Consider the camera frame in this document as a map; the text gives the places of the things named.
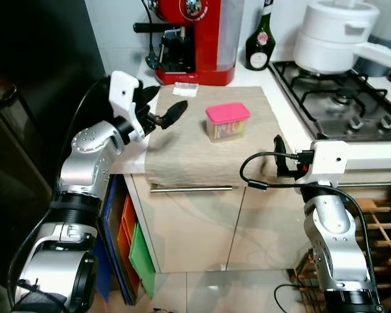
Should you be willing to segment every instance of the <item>beige towel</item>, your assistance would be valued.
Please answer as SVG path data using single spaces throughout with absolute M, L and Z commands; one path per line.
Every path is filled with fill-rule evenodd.
M 273 151 L 275 135 L 282 135 L 262 88 L 200 86 L 195 98 L 172 95 L 172 89 L 161 88 L 156 113 L 163 115 L 184 99 L 188 109 L 173 126 L 151 134 L 145 163 L 149 181 L 164 186 L 246 185 L 239 177 L 240 165 L 254 153 Z M 241 102 L 250 111 L 244 137 L 212 143 L 206 133 L 205 110 L 229 102 Z M 274 157 L 265 158 L 252 161 L 245 175 L 270 183 L 282 181 L 276 179 Z

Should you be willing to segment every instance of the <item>kitchen counter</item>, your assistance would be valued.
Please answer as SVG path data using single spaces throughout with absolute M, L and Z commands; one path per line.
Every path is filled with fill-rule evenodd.
M 228 87 L 262 87 L 291 150 L 309 149 L 313 138 L 291 107 L 269 69 L 259 72 L 248 70 L 240 62 L 241 59 L 239 56 L 235 77 Z M 144 87 L 159 84 L 154 77 L 154 71 L 148 68 L 144 60 L 139 66 L 137 77 L 143 81 Z M 374 88 L 387 89 L 386 97 L 391 101 L 391 83 L 385 77 L 369 78 L 368 81 Z M 155 112 L 157 101 L 158 96 L 149 102 L 152 112 Z M 111 172 L 121 174 L 145 173 L 145 156 L 149 138 L 150 135 L 140 143 L 132 142 L 127 145 L 123 154 L 112 165 Z M 391 168 L 391 142 L 351 143 L 350 146 L 351 151 L 347 168 Z

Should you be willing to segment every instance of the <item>green folder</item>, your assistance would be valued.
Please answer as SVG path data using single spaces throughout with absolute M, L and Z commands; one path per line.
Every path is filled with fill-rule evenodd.
M 139 223 L 136 223 L 130 245 L 129 260 L 139 275 L 142 285 L 148 296 L 152 299 L 155 287 L 155 268 L 149 255 L 148 247 Z

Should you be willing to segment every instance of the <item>metal handle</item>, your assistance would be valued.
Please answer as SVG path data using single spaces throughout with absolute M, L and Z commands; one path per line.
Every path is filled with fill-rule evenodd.
M 389 183 L 343 183 L 338 185 L 339 188 L 377 188 L 377 187 L 391 187 Z
M 180 187 L 180 188 L 162 188 L 157 184 L 151 184 L 151 193 L 159 192 L 206 192 L 206 191 L 230 191 L 232 186 L 201 186 L 201 187 Z
M 180 26 L 177 24 L 170 23 L 135 23 L 133 24 L 133 30 L 135 33 L 149 33 L 152 31 L 153 33 L 163 33 L 169 29 L 178 29 L 180 30 Z

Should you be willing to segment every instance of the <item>floor tile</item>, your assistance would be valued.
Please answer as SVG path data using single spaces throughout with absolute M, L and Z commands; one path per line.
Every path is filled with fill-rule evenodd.
M 109 313 L 151 313 L 164 308 L 173 313 L 186 313 L 186 273 L 158 274 L 155 278 L 154 298 L 144 295 L 136 306 L 126 306 L 119 291 L 110 293 Z
M 279 313 L 274 288 L 289 283 L 285 271 L 188 273 L 187 313 Z M 287 312 L 305 312 L 297 290 L 282 287 L 277 297 Z

